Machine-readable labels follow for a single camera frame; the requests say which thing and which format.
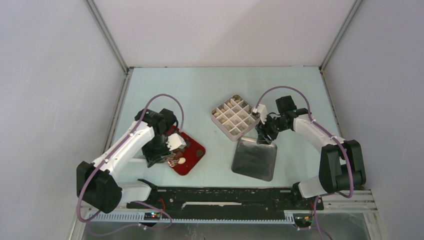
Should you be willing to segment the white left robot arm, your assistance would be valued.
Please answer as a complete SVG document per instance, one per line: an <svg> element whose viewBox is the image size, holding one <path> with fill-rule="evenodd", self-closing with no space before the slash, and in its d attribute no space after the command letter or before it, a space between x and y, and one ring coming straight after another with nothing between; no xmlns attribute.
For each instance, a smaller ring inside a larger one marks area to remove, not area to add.
<svg viewBox="0 0 424 240"><path fill-rule="evenodd" d="M158 194L154 184L144 179L118 182L125 166L138 152L146 160L147 167L164 163L174 157L174 150L184 148L185 140L171 128L177 118L169 109L155 112L143 109L125 134L100 157L91 163L82 161L76 168L76 195L79 202L86 202L108 214L118 205L139 201L145 208L153 208Z"/></svg>

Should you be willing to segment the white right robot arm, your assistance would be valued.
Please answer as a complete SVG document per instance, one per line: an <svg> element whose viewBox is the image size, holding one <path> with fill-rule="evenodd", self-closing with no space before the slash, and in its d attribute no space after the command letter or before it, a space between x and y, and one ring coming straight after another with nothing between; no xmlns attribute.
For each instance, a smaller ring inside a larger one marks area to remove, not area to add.
<svg viewBox="0 0 424 240"><path fill-rule="evenodd" d="M308 109L298 108L291 96L276 101L278 114L268 112L258 104L252 113L259 117L255 129L258 144L271 144L280 132L291 130L303 136L320 154L317 176L293 185L291 204L304 209L311 197L347 191L349 196L356 187L366 183L362 147L356 140L345 140L318 124Z"/></svg>

